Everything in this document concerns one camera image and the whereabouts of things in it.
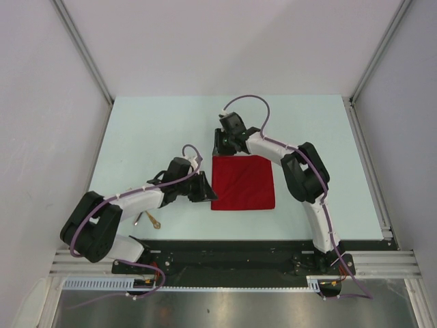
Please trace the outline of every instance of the table surface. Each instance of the table surface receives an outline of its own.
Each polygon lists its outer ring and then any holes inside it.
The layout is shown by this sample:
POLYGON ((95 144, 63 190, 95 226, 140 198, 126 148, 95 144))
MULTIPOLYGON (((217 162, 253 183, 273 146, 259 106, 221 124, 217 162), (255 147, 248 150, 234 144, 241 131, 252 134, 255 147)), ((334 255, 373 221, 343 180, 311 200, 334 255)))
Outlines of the table surface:
MULTIPOLYGON (((382 233, 356 149, 343 101, 338 95, 266 96, 272 109, 266 134, 285 143, 316 146, 330 173, 328 203, 342 239, 380 240, 382 233)), ((201 169, 211 182, 214 129, 230 96, 117 97, 109 120, 90 190, 102 195, 140 187, 166 169, 184 144, 198 147, 201 169)), ((243 99, 228 111, 237 112, 247 127, 260 127, 266 117, 262 102, 243 99)), ((302 204, 288 192, 282 169, 273 164, 274 210, 212 211, 210 203, 174 203, 151 210, 161 222, 153 228, 147 216, 133 226, 123 221, 119 233, 138 238, 190 240, 311 239, 302 204)))

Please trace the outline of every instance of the wall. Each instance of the wall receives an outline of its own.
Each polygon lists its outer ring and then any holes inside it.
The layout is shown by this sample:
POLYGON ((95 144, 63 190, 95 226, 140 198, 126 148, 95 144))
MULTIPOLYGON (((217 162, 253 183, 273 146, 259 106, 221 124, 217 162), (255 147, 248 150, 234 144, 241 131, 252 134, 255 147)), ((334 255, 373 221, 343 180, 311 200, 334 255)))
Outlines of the wall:
POLYGON ((0 327, 47 275, 109 112, 50 1, 0 3, 0 327))
POLYGON ((112 96, 349 96, 400 0, 65 0, 112 96))
POLYGON ((437 304, 437 2, 417 0, 357 102, 404 249, 437 304))

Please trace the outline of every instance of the metallic floor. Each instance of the metallic floor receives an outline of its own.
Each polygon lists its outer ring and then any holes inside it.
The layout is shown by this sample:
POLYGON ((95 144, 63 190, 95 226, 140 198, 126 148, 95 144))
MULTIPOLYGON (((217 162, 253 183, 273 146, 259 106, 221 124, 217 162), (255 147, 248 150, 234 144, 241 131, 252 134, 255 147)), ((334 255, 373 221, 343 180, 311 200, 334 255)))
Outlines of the metallic floor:
MULTIPOLYGON (((323 301, 313 293, 159 292, 138 301, 111 297, 75 310, 67 308, 106 292, 66 290, 53 327, 418 327, 402 279, 365 285, 373 301, 323 301)), ((358 290, 346 281, 345 292, 358 290)))

